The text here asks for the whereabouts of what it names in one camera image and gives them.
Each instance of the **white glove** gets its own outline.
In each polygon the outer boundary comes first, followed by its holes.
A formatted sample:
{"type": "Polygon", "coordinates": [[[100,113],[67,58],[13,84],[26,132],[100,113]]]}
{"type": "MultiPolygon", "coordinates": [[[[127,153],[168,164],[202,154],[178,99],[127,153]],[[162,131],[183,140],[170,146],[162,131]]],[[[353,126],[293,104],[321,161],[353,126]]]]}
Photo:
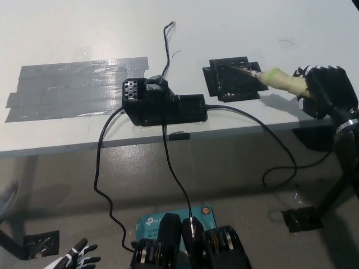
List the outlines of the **white glove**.
{"type": "Polygon", "coordinates": [[[90,264],[101,260],[100,257],[84,257],[87,252],[97,249],[97,245],[87,245],[86,238],[81,239],[64,257],[57,259],[44,269],[94,269],[90,264]]]}

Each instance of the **black glove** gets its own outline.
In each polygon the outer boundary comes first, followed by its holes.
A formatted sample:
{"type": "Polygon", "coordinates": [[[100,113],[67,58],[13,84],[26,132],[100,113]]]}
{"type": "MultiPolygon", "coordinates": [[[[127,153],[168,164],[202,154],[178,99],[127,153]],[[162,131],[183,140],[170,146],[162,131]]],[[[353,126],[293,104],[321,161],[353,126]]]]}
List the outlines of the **black glove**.
{"type": "Polygon", "coordinates": [[[305,77],[311,98],[299,96],[298,101],[302,110],[316,119],[329,115],[338,125],[358,107],[353,86],[345,70],[339,66],[299,67],[293,76],[305,77]]]}
{"type": "Polygon", "coordinates": [[[88,252],[97,249],[97,245],[87,245],[86,238],[81,239],[64,257],[57,259],[45,269],[94,269],[93,263],[100,257],[84,257],[88,252]]]}

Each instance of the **white table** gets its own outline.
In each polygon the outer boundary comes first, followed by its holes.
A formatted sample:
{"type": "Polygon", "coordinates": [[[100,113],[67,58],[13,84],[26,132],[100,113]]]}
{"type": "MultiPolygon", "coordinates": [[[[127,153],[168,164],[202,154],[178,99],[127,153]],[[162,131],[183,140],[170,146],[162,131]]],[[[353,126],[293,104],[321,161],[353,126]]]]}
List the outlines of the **white table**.
{"type": "MultiPolygon", "coordinates": [[[[339,65],[359,94],[359,12],[351,0],[14,0],[0,4],[0,157],[88,150],[96,146],[108,115],[5,123],[9,93],[21,66],[111,58],[148,57],[145,76],[165,65],[162,30],[171,20],[167,79],[176,94],[209,97],[202,67],[210,59],[247,56],[266,70],[287,73],[302,65],[339,65]]],[[[295,97],[270,89],[261,100],[228,103],[270,125],[323,124],[299,110],[295,97]]],[[[260,129],[239,115],[209,112],[206,123],[168,127],[191,138],[260,129]]],[[[118,118],[105,146],[157,142],[160,127],[135,127],[118,118]]]]}

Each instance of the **black cable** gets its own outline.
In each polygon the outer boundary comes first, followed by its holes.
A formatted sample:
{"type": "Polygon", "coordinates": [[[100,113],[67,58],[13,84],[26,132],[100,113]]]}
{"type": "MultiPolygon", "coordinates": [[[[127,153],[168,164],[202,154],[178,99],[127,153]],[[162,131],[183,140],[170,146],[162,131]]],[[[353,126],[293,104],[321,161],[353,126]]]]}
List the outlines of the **black cable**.
{"type": "Polygon", "coordinates": [[[289,158],[292,160],[294,166],[276,166],[276,167],[273,167],[273,168],[270,168],[268,169],[262,176],[262,184],[264,187],[269,187],[267,185],[267,183],[265,182],[265,177],[272,171],[275,171],[275,170],[280,170],[280,169],[293,169],[293,174],[287,179],[285,180],[284,182],[282,182],[281,184],[279,185],[275,185],[273,186],[274,188],[280,188],[280,187],[283,187],[285,186],[286,184],[288,184],[297,174],[298,172],[298,169],[304,169],[304,168],[310,168],[310,167],[313,167],[315,165],[318,165],[320,163],[322,163],[329,155],[331,152],[328,152],[326,153],[321,159],[319,159],[318,161],[312,163],[312,164],[308,164],[308,165],[301,165],[301,166],[298,166],[297,165],[297,162],[296,160],[294,159],[294,156],[293,154],[291,153],[291,151],[286,147],[286,145],[284,145],[284,143],[282,142],[282,140],[280,140],[278,138],[278,136],[276,136],[273,131],[271,129],[269,129],[269,127],[267,125],[265,125],[263,122],[261,122],[259,119],[257,119],[256,117],[252,116],[251,114],[249,113],[246,113],[240,109],[237,109],[237,108],[233,108],[233,107],[230,107],[230,106],[226,106],[226,105],[207,105],[207,109],[227,109],[227,110],[232,110],[234,112],[238,112],[252,120],[254,120],[255,122],[257,122],[259,125],[261,125],[263,127],[263,129],[265,129],[278,143],[279,145],[285,150],[285,152],[287,152],[287,154],[289,155],[289,158]]]}
{"type": "Polygon", "coordinates": [[[109,211],[109,215],[110,215],[110,218],[116,222],[123,230],[123,237],[122,237],[122,247],[129,251],[129,252],[134,252],[133,249],[131,248],[128,248],[127,246],[125,246],[125,239],[126,239],[126,228],[125,226],[123,226],[123,224],[117,220],[113,215],[112,215],[112,211],[113,211],[113,202],[111,200],[111,198],[103,193],[102,191],[100,191],[98,188],[97,188],[97,182],[99,180],[99,174],[100,174],[100,157],[101,157],[101,147],[102,147],[102,142],[103,142],[103,138],[105,136],[105,133],[106,133],[106,129],[107,127],[109,126],[110,122],[112,121],[112,119],[122,110],[123,108],[119,108],[117,109],[114,113],[111,114],[111,116],[108,118],[108,120],[106,121],[104,127],[102,128],[102,131],[101,131],[101,134],[100,134],[100,138],[99,138],[99,142],[97,144],[97,155],[96,155],[96,174],[95,174],[95,181],[94,181],[94,190],[99,194],[101,195],[102,197],[106,198],[106,200],[109,202],[110,204],[110,211],[109,211]]]}
{"type": "MultiPolygon", "coordinates": [[[[168,25],[166,25],[163,28],[163,38],[164,38],[164,47],[165,47],[165,51],[166,51],[166,56],[167,56],[167,63],[163,69],[162,72],[162,78],[164,78],[164,76],[167,73],[168,67],[169,67],[169,50],[168,50],[168,40],[167,40],[167,33],[166,30],[167,28],[169,28],[171,25],[173,25],[174,22],[171,21],[168,25]]],[[[175,181],[177,182],[177,184],[179,185],[179,187],[181,188],[183,194],[185,195],[187,204],[188,204],[188,214],[190,217],[192,217],[192,208],[191,208],[191,202],[190,199],[188,197],[188,194],[185,190],[185,188],[183,187],[183,185],[181,184],[181,182],[178,180],[176,174],[174,173],[173,169],[172,169],[172,165],[171,165],[171,161],[169,159],[169,153],[168,153],[168,147],[167,147],[167,141],[166,141],[166,123],[165,123],[165,112],[163,112],[163,116],[162,116],[162,138],[163,138],[163,144],[164,144],[164,150],[166,152],[166,159],[167,159],[167,164],[168,164],[168,168],[171,171],[173,178],[175,179],[175,181]]]]}
{"type": "Polygon", "coordinates": [[[174,173],[173,169],[172,169],[172,165],[171,165],[171,161],[169,160],[169,154],[168,154],[168,148],[167,148],[167,141],[166,141],[166,130],[165,130],[165,125],[162,125],[162,137],[163,137],[163,144],[164,144],[164,150],[166,152],[166,158],[167,158],[167,164],[168,167],[173,175],[173,178],[175,179],[175,181],[177,182],[177,184],[179,185],[179,187],[181,188],[183,194],[186,197],[186,201],[188,204],[188,213],[189,216],[192,217],[192,208],[191,208],[191,202],[190,202],[190,198],[188,197],[188,194],[185,190],[185,188],[183,187],[183,185],[181,184],[181,182],[178,180],[176,174],[174,173]]]}
{"type": "Polygon", "coordinates": [[[169,28],[171,25],[174,24],[174,21],[171,21],[168,25],[166,25],[164,28],[163,28],[163,38],[164,38],[164,47],[165,47],[165,50],[166,50],[166,56],[167,56],[167,63],[162,71],[162,74],[161,76],[164,78],[164,76],[166,75],[167,73],[167,70],[168,70],[168,67],[169,67],[169,51],[168,51],[168,40],[167,40],[167,33],[166,33],[166,30],[167,28],[169,28]]]}

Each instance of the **gray floor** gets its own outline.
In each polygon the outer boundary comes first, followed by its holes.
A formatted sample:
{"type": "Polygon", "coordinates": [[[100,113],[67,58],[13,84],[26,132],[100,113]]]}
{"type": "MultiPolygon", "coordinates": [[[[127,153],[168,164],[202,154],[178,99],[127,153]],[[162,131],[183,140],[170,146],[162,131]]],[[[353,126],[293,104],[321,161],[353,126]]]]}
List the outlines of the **gray floor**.
{"type": "MultiPolygon", "coordinates": [[[[278,135],[299,164],[322,154],[307,150],[288,132],[278,135]]],[[[348,189],[324,219],[325,229],[290,234],[281,210],[316,202],[340,175],[334,156],[300,171],[295,182],[264,191],[261,175],[274,165],[291,164],[266,133],[216,140],[171,142],[173,168],[194,205],[210,203],[217,224],[238,232],[254,268],[356,268],[359,265],[359,203],[348,189]]],[[[0,161],[0,174],[20,181],[20,190],[2,229],[24,234],[60,230],[60,253],[81,238],[98,244],[98,268],[128,268],[132,254],[121,248],[121,229],[108,217],[108,204],[93,187],[95,151],[32,156],[0,161]]],[[[288,171],[274,173],[280,182],[288,171]]],[[[99,188],[114,200],[114,215],[135,239],[142,215],[186,207],[165,161],[161,143],[105,149],[99,188]]],[[[18,261],[0,249],[0,268],[41,269],[56,257],[18,261]]]]}

